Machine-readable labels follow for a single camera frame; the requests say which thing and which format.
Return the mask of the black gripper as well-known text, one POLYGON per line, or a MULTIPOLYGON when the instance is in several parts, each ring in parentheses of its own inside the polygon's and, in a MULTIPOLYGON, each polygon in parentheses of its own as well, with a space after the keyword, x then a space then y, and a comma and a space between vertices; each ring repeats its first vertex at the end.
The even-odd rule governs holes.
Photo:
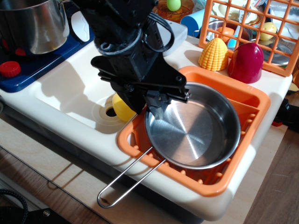
POLYGON ((126 105, 140 114, 145 105, 155 119, 163 119, 172 100, 186 103, 190 91, 184 75, 163 57, 172 43, 135 42, 112 45, 96 42, 100 52, 91 60, 101 80, 109 82, 126 105))

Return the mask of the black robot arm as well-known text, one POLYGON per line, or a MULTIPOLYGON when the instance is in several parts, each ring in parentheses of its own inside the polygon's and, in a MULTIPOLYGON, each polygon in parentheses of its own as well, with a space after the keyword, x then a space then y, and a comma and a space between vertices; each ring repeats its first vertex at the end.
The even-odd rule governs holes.
POLYGON ((162 119, 172 100, 186 103, 184 75, 163 57, 175 42, 169 23, 153 12, 156 0, 76 0, 100 55, 91 64, 136 113, 148 107, 162 119))

